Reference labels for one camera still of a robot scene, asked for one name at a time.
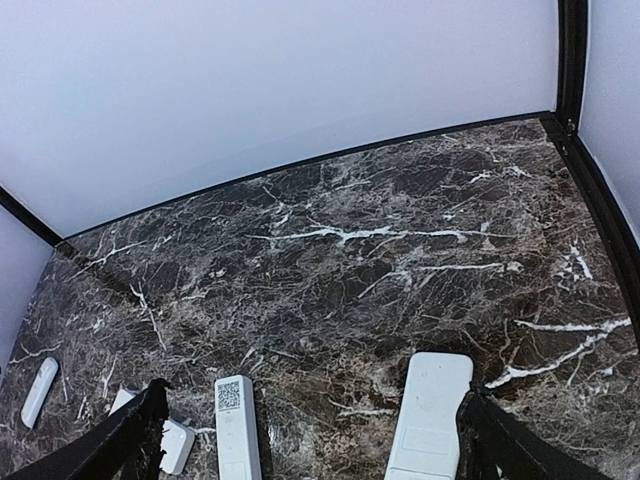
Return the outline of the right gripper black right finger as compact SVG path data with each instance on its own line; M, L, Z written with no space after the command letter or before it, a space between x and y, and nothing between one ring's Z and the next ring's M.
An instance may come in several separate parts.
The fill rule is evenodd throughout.
M598 479L600 472L548 444L472 383L458 407L460 479Z

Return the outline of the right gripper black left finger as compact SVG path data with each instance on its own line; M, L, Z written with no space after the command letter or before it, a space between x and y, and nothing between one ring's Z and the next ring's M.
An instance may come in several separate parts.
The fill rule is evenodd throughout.
M169 417L162 379L116 410L85 435L25 466L10 479L157 479L165 455L161 447Z

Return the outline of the white remote with battery bay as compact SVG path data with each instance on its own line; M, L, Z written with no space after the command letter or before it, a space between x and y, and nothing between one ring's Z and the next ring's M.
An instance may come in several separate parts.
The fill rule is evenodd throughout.
M163 426L161 448L165 454L160 468L169 475L182 474L195 443L195 432L169 418Z

